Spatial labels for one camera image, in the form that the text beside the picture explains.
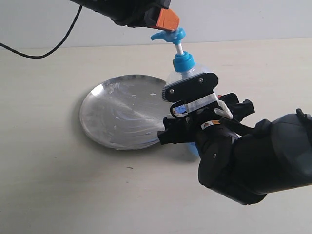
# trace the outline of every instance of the white wall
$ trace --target white wall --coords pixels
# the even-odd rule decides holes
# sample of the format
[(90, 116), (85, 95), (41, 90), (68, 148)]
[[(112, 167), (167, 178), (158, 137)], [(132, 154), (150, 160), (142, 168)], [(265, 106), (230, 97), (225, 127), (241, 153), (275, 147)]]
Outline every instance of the white wall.
[[(311, 0), (172, 0), (171, 8), (181, 16), (186, 42), (312, 37)], [(0, 41), (53, 47), (77, 9), (68, 0), (1, 0)], [(84, 9), (64, 46), (148, 44), (154, 32), (119, 27)]]

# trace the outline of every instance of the orange gripper tip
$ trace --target orange gripper tip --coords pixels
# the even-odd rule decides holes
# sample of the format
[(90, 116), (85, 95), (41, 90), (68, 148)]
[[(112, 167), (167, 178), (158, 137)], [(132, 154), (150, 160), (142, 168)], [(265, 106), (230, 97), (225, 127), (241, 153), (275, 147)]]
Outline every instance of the orange gripper tip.
[(165, 31), (175, 31), (179, 28), (180, 17), (171, 9), (161, 9), (158, 21), (154, 28), (165, 30)]

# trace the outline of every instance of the wire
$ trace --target wire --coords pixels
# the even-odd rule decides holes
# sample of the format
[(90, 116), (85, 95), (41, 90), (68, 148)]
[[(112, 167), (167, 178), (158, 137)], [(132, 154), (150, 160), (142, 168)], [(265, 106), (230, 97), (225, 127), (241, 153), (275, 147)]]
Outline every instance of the wire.
[(15, 49), (12, 49), (11, 47), (9, 47), (9, 46), (7, 46), (7, 45), (5, 45), (5, 44), (2, 44), (1, 42), (0, 42), (0, 46), (3, 47), (3, 48), (5, 48), (5, 49), (7, 49), (7, 50), (9, 50), (9, 51), (11, 51), (11, 52), (13, 52), (13, 53), (15, 53), (15, 54), (18, 54), (18, 55), (20, 55), (20, 56), (22, 56), (22, 57), (29, 58), (29, 59), (43, 59), (43, 58), (45, 58), (45, 57), (48, 57), (49, 55), (51, 55), (52, 53), (54, 53), (57, 49), (59, 49), (59, 48), (63, 45), (63, 43), (66, 41), (66, 39), (68, 38), (68, 36), (69, 36), (70, 33), (72, 32), (72, 30), (73, 30), (73, 28), (74, 28), (74, 26), (75, 26), (75, 24), (76, 24), (76, 21), (77, 21), (79, 15), (80, 15), (80, 13), (81, 13), (81, 10), (82, 10), (82, 6), (79, 7), (78, 12), (77, 12), (77, 14), (76, 14), (76, 16), (75, 16), (75, 18), (74, 18), (74, 21), (72, 22), (72, 25), (69, 27), (69, 29), (68, 29), (66, 35), (65, 35), (64, 38), (60, 41), (60, 43), (59, 43), (55, 48), (53, 48), (51, 51), (49, 51), (48, 53), (46, 53), (46, 54), (44, 54), (44, 55), (41, 55), (41, 56), (27, 55), (27, 54), (24, 54), (24, 53), (22, 53), (22, 52), (19, 52), (19, 51), (15, 50)]

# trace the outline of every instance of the metal plate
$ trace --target metal plate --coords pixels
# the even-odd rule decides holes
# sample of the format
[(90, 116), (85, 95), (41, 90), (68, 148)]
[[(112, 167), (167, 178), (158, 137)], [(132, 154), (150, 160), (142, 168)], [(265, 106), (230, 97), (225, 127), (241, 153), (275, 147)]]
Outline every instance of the metal plate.
[(117, 150), (137, 150), (159, 142), (170, 103), (162, 100), (165, 82), (127, 75), (94, 88), (80, 109), (80, 122), (95, 142)]

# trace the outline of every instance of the plastic bottle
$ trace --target plastic bottle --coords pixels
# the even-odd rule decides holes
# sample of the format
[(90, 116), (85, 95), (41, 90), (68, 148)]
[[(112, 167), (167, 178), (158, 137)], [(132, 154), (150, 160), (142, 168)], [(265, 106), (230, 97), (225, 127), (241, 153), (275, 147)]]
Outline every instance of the plastic bottle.
[[(205, 66), (195, 63), (192, 54), (183, 51), (181, 41), (185, 38), (186, 33), (183, 28), (179, 28), (174, 32), (160, 32), (151, 37), (152, 40), (162, 39), (166, 42), (171, 42), (176, 47), (176, 55), (173, 60), (175, 70), (169, 74), (166, 86), (173, 84), (175, 82), (181, 81), (183, 79), (191, 78), (202, 73), (208, 73), (209, 69)], [(175, 108), (177, 114), (183, 114), (186, 112), (184, 106)], [(189, 143), (188, 148), (194, 156), (199, 156), (198, 150), (195, 143)]]

